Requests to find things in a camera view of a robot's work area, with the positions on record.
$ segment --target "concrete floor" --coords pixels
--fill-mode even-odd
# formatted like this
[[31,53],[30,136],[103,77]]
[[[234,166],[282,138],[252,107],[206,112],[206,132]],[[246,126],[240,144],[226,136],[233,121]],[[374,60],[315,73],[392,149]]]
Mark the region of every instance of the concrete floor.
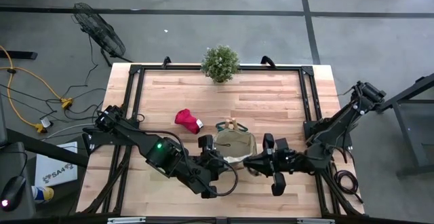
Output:
[[[79,1],[99,8],[303,10],[301,0],[0,0],[0,5],[71,7]],[[311,11],[329,12],[433,12],[433,3],[434,0],[309,0]],[[138,62],[162,62],[164,56],[170,56],[173,62],[199,62],[206,47],[225,44],[239,52],[244,63],[258,62],[263,55],[278,64],[313,63],[304,17],[103,15],[103,18],[123,40],[127,48],[125,56]],[[313,19],[321,64],[332,65],[338,93],[362,80],[386,91],[387,98],[433,72],[433,25],[431,18]],[[15,64],[44,77],[59,93],[71,83],[82,84],[92,67],[87,36],[70,14],[1,12],[0,33],[0,45],[7,49],[39,53],[36,61],[16,60]],[[71,91],[72,95],[106,86],[110,69],[95,47],[94,43],[94,61],[100,66],[92,73],[89,87]],[[5,72],[0,83],[6,84],[8,77]],[[25,73],[15,76],[13,88],[53,98],[42,84]],[[44,108],[43,102],[16,93],[12,96]],[[74,104],[74,109],[98,104],[103,96],[101,91],[88,94]],[[348,99],[341,97],[341,105]],[[40,137],[3,101],[9,128]],[[31,109],[17,107],[32,122],[41,117]],[[80,123],[56,123],[51,131]],[[413,163],[393,112],[366,115],[351,136],[366,213],[373,217],[432,222],[434,175],[403,180],[395,176],[397,170]],[[67,138],[51,142],[62,143]]]

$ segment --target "wooden table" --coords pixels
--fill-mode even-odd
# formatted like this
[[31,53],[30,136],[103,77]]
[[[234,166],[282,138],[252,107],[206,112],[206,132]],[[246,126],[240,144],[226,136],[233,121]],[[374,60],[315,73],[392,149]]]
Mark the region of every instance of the wooden table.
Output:
[[[130,64],[115,63],[108,81],[102,108],[120,106],[123,102]],[[317,91],[324,117],[340,109],[332,69],[328,65],[313,66]],[[137,76],[134,81],[131,114]],[[311,98],[311,89],[307,82]],[[200,71],[146,71],[139,113],[145,119],[142,129],[169,130],[185,142],[192,154],[199,153],[197,138],[215,134],[215,124],[229,117],[247,126],[262,150],[264,133],[277,138],[286,137],[291,148],[305,149],[302,123],[304,110],[297,72],[243,71],[224,85],[215,85]],[[174,123],[176,113],[190,109],[204,127],[198,135]],[[77,211],[83,210],[98,195],[107,181],[113,146],[103,146],[91,154]],[[338,169],[355,173],[352,162],[345,164],[341,154],[335,153]],[[284,174],[288,186],[282,196],[271,194],[272,178],[252,176],[239,170],[239,184],[226,197],[201,199],[176,178],[167,179],[145,163],[137,147],[132,151],[128,171],[122,215],[128,216],[225,216],[225,217],[320,217],[315,179],[304,173]],[[233,184],[233,173],[225,172],[215,183],[219,192]],[[330,192],[325,182],[325,197],[331,211]],[[117,185],[114,187],[111,208],[115,205]],[[346,195],[354,207],[363,212],[355,196]]]

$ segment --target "computer mouse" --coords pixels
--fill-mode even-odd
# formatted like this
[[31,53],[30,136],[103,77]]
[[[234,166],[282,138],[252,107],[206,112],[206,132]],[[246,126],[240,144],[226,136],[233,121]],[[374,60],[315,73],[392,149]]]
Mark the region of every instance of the computer mouse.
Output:
[[25,185],[26,179],[23,176],[14,176],[6,183],[0,195],[1,208],[4,211],[13,211],[18,207]]

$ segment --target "black fan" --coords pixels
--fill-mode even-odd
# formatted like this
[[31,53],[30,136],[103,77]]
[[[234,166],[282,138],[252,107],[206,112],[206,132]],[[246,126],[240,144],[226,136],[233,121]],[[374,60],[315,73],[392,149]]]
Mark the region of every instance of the black fan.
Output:
[[115,30],[99,14],[86,3],[74,4],[74,17],[80,24],[81,30],[87,33],[100,47],[101,54],[111,67],[105,52],[113,58],[120,58],[127,62],[132,62],[123,57],[125,46],[116,35]]

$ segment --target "green plant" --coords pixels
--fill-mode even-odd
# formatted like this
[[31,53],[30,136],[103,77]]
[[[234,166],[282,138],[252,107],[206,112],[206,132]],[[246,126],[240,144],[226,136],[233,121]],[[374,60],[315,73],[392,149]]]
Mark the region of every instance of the green plant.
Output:
[[227,45],[219,45],[217,48],[208,48],[201,70],[205,76],[220,83],[232,79],[232,75],[238,72],[238,65],[238,54]]

